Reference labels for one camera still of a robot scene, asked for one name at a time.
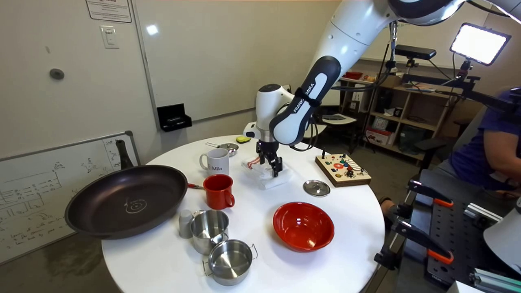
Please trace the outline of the white mug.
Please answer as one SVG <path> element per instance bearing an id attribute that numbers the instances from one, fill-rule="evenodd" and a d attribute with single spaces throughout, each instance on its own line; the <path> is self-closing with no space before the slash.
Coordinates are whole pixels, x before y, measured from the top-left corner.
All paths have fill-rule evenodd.
<path id="1" fill-rule="evenodd" d="M 230 174 L 230 157 L 226 149 L 216 148 L 199 157 L 200 167 L 206 172 L 207 176 L 217 174 Z"/>

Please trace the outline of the small steel pan with lid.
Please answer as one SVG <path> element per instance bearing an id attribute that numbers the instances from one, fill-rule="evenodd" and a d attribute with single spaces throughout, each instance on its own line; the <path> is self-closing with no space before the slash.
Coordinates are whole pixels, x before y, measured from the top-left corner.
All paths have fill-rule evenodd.
<path id="1" fill-rule="evenodd" d="M 222 157 L 233 157 L 238 152 L 239 146 L 234 143 L 205 143 L 206 146 L 212 147 L 212 150 L 208 150 L 203 155 L 212 157 L 212 158 L 222 158 Z"/>

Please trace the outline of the red and white towel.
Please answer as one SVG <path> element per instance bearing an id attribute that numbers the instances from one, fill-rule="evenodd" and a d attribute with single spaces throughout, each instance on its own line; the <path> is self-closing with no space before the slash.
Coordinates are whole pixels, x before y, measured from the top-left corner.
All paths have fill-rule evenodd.
<path id="1" fill-rule="evenodd" d="M 275 171 L 268 163 L 261 164 L 259 157 L 250 157 L 241 161 L 246 176 L 262 190 L 271 189 L 292 179 L 293 169 L 283 163 L 282 170 L 275 176 Z"/>

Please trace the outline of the light switch plate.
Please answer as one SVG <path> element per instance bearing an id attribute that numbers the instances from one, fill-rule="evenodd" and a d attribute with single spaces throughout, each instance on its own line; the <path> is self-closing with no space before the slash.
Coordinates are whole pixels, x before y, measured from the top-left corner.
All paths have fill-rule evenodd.
<path id="1" fill-rule="evenodd" d="M 113 26 L 101 25 L 99 26 L 104 47 L 106 49 L 119 49 L 116 38 L 116 30 Z"/>

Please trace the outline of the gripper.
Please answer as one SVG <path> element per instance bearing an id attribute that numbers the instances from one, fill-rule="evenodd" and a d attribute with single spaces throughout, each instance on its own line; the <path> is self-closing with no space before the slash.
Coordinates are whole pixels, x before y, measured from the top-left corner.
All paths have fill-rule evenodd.
<path id="1" fill-rule="evenodd" d="M 266 142 L 259 140 L 256 143 L 256 152 L 258 154 L 256 163 L 262 165 L 265 161 L 268 161 L 272 169 L 273 178 L 278 177 L 279 173 L 283 171 L 283 160 L 277 155 L 279 146 L 280 143 L 276 141 Z"/>

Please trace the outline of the wooden board with coloured buttons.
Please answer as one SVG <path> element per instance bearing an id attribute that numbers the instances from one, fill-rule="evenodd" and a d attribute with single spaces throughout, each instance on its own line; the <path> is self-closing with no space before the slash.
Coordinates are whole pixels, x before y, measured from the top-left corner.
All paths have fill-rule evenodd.
<path id="1" fill-rule="evenodd" d="M 372 177 L 347 154 L 322 154 L 315 163 L 334 187 L 369 185 Z"/>

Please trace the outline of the black and orange clamp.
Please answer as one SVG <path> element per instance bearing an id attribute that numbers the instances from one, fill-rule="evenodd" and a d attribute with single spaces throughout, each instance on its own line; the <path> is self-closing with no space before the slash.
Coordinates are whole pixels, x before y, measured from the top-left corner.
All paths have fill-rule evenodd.
<path id="1" fill-rule="evenodd" d="M 430 258 L 434 258 L 445 265 L 451 265 L 454 261 L 454 256 L 450 250 L 445 249 L 434 238 L 431 238 L 416 226 L 406 223 L 401 219 L 396 219 L 392 222 L 390 228 L 398 235 L 426 248 L 427 255 Z M 374 261 L 389 270 L 395 270 L 399 267 L 398 254 L 385 245 L 381 248 L 380 252 L 374 256 Z"/>
<path id="2" fill-rule="evenodd" d="M 410 180 L 408 183 L 408 191 L 416 192 L 421 195 L 425 195 L 432 198 L 433 202 L 444 207 L 451 208 L 454 206 L 454 201 L 449 199 L 445 195 L 439 193 L 434 188 L 424 185 L 419 181 Z"/>

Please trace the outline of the red mug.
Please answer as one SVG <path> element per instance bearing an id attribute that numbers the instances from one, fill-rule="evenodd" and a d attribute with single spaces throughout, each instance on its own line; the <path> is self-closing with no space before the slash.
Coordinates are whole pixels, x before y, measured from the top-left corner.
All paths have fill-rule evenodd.
<path id="1" fill-rule="evenodd" d="M 229 175 L 215 174 L 203 182 L 208 207 L 214 210 L 232 208 L 236 200 L 232 194 L 233 179 Z"/>

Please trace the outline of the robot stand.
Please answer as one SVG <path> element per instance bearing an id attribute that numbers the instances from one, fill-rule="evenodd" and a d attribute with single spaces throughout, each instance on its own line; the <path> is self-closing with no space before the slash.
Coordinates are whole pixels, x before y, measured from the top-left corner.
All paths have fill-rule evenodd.
<path id="1" fill-rule="evenodd" d="M 398 219 L 416 226 L 454 256 L 445 265 L 427 255 L 427 249 L 403 239 L 398 254 L 398 291 L 425 293 L 433 287 L 448 289 L 454 282 L 484 287 L 496 278 L 504 285 L 513 280 L 514 293 L 521 293 L 521 198 L 504 200 L 484 189 L 428 169 L 419 180 L 454 201 L 451 208 L 432 198 L 409 191 L 411 204 L 393 210 Z"/>

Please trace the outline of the wooden shelf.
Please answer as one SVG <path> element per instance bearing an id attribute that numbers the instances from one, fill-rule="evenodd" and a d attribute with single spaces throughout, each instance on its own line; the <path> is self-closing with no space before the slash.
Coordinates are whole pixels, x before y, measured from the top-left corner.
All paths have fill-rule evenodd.
<path id="1" fill-rule="evenodd" d="M 403 131 L 416 132 L 418 140 L 441 135 L 458 91 L 448 87 L 413 82 L 402 85 L 400 77 L 389 77 L 382 85 L 362 93 L 340 93 L 342 113 L 357 119 L 354 145 L 385 149 L 424 161 L 425 153 L 406 149 Z"/>

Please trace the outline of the dark frying pan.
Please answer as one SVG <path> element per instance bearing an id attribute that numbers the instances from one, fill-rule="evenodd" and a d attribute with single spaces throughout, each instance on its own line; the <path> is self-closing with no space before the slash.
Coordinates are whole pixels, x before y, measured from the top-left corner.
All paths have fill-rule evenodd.
<path id="1" fill-rule="evenodd" d="M 69 202 L 65 221 L 75 232 L 122 239 L 171 219 L 188 189 L 186 176 L 164 165 L 134 166 L 125 141 L 115 143 L 121 169 L 82 188 Z"/>

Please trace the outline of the small round side table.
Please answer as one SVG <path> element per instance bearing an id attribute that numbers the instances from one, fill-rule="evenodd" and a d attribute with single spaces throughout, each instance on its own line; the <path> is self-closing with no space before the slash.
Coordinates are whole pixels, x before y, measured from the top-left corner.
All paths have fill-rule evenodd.
<path id="1" fill-rule="evenodd" d="M 324 124 L 331 135 L 337 138 L 354 139 L 357 128 L 357 119 L 340 113 L 325 114 L 320 117 L 320 122 Z"/>

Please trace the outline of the grey shaker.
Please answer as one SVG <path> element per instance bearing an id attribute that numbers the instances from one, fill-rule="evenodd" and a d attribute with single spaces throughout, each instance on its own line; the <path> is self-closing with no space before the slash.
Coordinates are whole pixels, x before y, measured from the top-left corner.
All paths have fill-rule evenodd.
<path id="1" fill-rule="evenodd" d="M 178 225 L 179 225 L 179 236 L 184 239 L 192 238 L 191 224 L 194 219 L 193 213 L 188 210 L 182 210 L 179 213 Z"/>

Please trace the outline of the person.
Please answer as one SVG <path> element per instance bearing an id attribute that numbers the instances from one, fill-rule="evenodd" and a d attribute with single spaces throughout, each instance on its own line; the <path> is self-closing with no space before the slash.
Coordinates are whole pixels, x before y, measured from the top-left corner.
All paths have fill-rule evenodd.
<path id="1" fill-rule="evenodd" d="M 434 172 L 481 187 L 497 198 L 521 198 L 521 124 L 487 107 L 475 135 Z"/>

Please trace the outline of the leaning whiteboard with drawings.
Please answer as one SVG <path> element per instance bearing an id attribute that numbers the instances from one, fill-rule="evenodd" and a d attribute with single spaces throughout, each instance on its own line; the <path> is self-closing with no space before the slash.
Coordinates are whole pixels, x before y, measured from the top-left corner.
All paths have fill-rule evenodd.
<path id="1" fill-rule="evenodd" d="M 73 235 L 67 205 L 83 187 L 120 169 L 117 140 L 139 165 L 131 131 L 0 158 L 0 265 Z"/>

